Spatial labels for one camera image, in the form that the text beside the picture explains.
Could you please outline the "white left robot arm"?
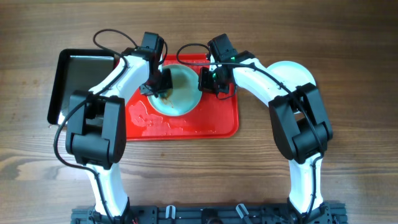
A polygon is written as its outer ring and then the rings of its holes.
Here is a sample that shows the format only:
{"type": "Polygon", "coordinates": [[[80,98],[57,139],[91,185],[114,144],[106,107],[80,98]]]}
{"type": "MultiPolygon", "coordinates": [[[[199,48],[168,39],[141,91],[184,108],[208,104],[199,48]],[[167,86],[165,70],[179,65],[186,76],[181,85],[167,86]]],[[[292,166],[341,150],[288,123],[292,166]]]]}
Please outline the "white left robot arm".
{"type": "Polygon", "coordinates": [[[172,89],[171,71],[162,68],[168,47],[152,32],[144,33],[140,45],[121,53],[101,44],[97,47],[117,55],[119,63],[96,86],[71,94],[53,150],[62,164],[88,173],[96,199],[88,216],[91,222],[132,223],[119,166],[127,141],[126,104],[136,91],[158,98],[172,89]]]}

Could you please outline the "white plate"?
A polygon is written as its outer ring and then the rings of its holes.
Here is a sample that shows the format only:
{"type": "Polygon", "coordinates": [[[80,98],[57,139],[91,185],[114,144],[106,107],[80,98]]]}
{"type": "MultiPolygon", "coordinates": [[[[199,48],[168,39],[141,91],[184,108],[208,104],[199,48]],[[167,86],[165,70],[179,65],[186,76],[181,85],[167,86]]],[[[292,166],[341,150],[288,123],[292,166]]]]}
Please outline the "white plate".
{"type": "Polygon", "coordinates": [[[160,114],[182,116],[192,111],[200,102],[202,92],[198,89],[198,75],[188,66],[166,65],[171,71],[173,88],[157,98],[148,96],[150,105],[160,114]]]}
{"type": "Polygon", "coordinates": [[[296,86],[307,83],[317,85],[313,75],[303,65],[292,61],[280,61],[267,67],[272,76],[283,83],[291,92],[296,86]]]}

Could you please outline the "yellow green sponge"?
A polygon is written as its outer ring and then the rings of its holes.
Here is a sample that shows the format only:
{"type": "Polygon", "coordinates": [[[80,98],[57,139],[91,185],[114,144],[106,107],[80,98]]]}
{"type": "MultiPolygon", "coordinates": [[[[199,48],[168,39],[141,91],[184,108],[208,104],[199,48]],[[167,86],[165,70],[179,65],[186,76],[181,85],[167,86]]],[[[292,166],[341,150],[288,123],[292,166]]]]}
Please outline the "yellow green sponge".
{"type": "Polygon", "coordinates": [[[169,89],[159,93],[159,98],[168,98],[173,92],[173,89],[169,89]]]}

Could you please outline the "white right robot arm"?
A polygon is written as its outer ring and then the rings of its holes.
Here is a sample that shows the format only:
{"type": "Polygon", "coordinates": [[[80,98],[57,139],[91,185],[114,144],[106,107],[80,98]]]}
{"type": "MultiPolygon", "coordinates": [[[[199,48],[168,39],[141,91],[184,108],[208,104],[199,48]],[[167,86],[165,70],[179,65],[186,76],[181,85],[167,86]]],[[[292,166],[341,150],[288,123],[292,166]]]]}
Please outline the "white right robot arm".
{"type": "Polygon", "coordinates": [[[314,77],[303,65],[281,61],[265,67],[248,51],[238,52],[226,34],[204,48],[198,89],[219,95],[230,86],[243,88],[269,109],[274,142],[288,160],[291,223],[310,223],[321,216],[320,168],[333,137],[330,120],[314,77]]]}

